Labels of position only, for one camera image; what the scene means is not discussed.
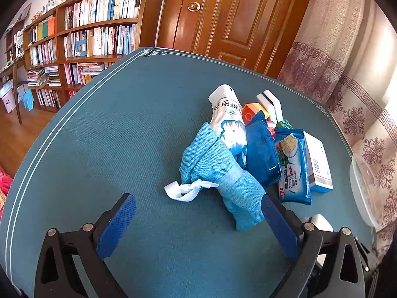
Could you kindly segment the white blue medicine box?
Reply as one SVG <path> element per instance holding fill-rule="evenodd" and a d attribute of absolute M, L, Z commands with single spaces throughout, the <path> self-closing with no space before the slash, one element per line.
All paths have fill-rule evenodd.
<path fill-rule="evenodd" d="M 327 193 L 333 190 L 331 171 L 326 152 L 321 140 L 303 132 L 307 157 L 307 174 L 309 189 Z"/>

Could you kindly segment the blue cracker snack packet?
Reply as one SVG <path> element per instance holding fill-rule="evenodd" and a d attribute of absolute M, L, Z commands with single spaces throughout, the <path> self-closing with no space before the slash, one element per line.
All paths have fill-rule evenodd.
<path fill-rule="evenodd" d="M 302 129 L 275 129 L 275 147 L 281 166 L 278 196 L 282 202 L 312 204 L 307 155 Z"/>

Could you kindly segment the dark blue snack packet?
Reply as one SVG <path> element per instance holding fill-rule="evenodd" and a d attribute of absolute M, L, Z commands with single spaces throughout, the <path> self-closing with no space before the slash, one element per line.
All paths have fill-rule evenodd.
<path fill-rule="evenodd" d="M 246 126 L 246 138 L 246 170 L 266 189 L 281 179 L 281 167 L 274 140 L 262 111 L 257 112 Z"/>

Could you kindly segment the green dotted block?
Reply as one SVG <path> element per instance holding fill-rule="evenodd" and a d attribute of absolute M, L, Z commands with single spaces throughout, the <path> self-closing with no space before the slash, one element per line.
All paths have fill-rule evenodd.
<path fill-rule="evenodd" d="M 293 127 L 290 125 L 290 123 L 287 120 L 285 120 L 285 119 L 280 120 L 279 122 L 277 122 L 276 127 L 277 128 L 293 129 Z"/>

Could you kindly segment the blue woven cloth pouch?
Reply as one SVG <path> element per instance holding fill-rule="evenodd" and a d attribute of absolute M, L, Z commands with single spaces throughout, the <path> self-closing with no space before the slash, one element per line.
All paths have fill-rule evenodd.
<path fill-rule="evenodd" d="M 237 230 L 247 230 L 264 221 L 261 200 L 266 194 L 265 189 L 252 174 L 239 166 L 209 123 L 202 125 L 193 142 L 184 150 L 180 176 L 184 184 L 198 179 L 217 184 Z"/>

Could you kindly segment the white black sponge eraser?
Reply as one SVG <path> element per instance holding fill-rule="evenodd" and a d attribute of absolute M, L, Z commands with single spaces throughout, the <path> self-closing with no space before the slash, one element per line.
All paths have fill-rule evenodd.
<path fill-rule="evenodd" d="M 261 92 L 256 96 L 258 103 L 269 113 L 270 120 L 278 123 L 283 120 L 281 103 L 278 98 L 269 90 Z"/>

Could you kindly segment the orange yellow toy brick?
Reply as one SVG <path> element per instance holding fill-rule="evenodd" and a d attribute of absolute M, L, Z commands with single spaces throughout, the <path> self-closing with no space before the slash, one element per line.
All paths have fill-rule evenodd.
<path fill-rule="evenodd" d="M 265 115 L 265 119 L 268 119 L 270 117 L 269 113 L 267 110 L 260 105 L 258 102 L 257 103 L 246 103 L 244 107 L 242 108 L 242 117 L 244 124 L 247 125 L 248 123 L 251 122 L 253 117 L 258 113 L 262 112 Z"/>

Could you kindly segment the cotton swab bag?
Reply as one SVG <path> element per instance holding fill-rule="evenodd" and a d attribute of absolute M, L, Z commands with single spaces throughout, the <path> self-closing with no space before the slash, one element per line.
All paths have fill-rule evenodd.
<path fill-rule="evenodd" d="M 210 96 L 213 113 L 210 126 L 216 136 L 232 152 L 237 163 L 246 167 L 248 143 L 246 128 L 242 117 L 242 106 L 234 92 L 227 84 L 220 85 Z"/>

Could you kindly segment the red balloon glue packet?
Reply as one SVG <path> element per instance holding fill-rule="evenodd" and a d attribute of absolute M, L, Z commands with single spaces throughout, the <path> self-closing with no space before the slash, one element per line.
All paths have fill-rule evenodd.
<path fill-rule="evenodd" d="M 267 123 L 268 131 L 270 132 L 270 134 L 272 136 L 272 139 L 275 139 L 275 137 L 276 137 L 276 133 L 275 133 L 276 124 L 273 121 L 271 121 L 271 120 L 267 120 L 266 123 Z"/>

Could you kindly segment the white rectangular sponge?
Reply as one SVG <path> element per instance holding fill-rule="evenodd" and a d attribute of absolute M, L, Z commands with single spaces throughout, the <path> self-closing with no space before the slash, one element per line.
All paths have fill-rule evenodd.
<path fill-rule="evenodd" d="M 304 221 L 314 224 L 321 231 L 334 231 L 328 220 L 319 213 L 313 215 L 312 217 L 306 218 Z"/>

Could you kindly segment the clear plastic bowl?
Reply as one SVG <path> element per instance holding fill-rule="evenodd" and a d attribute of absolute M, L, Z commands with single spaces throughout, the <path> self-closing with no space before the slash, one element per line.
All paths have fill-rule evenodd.
<path fill-rule="evenodd" d="M 352 155 L 349 178 L 353 197 L 360 215 L 370 227 L 382 224 L 380 189 L 375 185 L 375 175 L 368 164 L 356 154 Z"/>

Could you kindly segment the patterned curtain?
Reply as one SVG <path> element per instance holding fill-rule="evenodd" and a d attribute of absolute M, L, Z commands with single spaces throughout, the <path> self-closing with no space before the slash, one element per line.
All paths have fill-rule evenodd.
<path fill-rule="evenodd" d="M 374 0 L 309 0 L 278 78 L 324 104 L 373 172 L 382 258 L 396 231 L 396 30 Z"/>

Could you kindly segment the wooden bookshelf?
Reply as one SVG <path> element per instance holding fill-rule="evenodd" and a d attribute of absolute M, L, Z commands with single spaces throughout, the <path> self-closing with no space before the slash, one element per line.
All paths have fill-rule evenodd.
<path fill-rule="evenodd" d="M 27 71 L 34 105 L 56 112 L 84 85 L 140 47 L 153 47 L 163 0 L 66 0 L 23 29 L 22 55 L 1 76 Z"/>

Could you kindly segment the wooden door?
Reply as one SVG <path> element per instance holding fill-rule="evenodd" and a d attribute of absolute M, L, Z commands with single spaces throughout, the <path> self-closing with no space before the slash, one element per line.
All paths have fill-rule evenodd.
<path fill-rule="evenodd" d="M 188 11 L 191 2 L 201 9 Z M 165 0 L 157 45 L 276 78 L 309 0 Z"/>

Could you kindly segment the brass door knob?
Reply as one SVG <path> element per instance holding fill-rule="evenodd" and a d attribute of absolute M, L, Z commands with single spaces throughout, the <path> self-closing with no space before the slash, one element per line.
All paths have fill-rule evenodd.
<path fill-rule="evenodd" d="M 201 5 L 199 2 L 194 1 L 188 5 L 188 11 L 192 13 L 198 12 L 200 9 L 201 9 Z"/>

